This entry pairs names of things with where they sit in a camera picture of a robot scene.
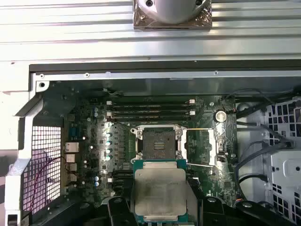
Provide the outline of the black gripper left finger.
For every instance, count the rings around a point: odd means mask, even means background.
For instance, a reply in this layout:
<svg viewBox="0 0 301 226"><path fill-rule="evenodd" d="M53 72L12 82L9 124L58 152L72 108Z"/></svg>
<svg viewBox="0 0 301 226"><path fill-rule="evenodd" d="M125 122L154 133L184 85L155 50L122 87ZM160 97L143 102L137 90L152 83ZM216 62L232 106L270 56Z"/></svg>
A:
<svg viewBox="0 0 301 226"><path fill-rule="evenodd" d="M35 220L36 226L132 226L134 214L123 197L111 197L96 208L87 202L64 203Z"/></svg>

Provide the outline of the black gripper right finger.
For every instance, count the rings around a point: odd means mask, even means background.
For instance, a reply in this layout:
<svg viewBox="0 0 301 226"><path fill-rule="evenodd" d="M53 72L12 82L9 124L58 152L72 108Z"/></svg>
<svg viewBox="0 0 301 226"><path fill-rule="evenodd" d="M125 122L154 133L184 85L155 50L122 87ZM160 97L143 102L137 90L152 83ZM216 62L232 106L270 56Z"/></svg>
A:
<svg viewBox="0 0 301 226"><path fill-rule="evenodd" d="M252 201L231 207L216 197L206 197L199 209L200 226L294 226L281 215Z"/></svg>

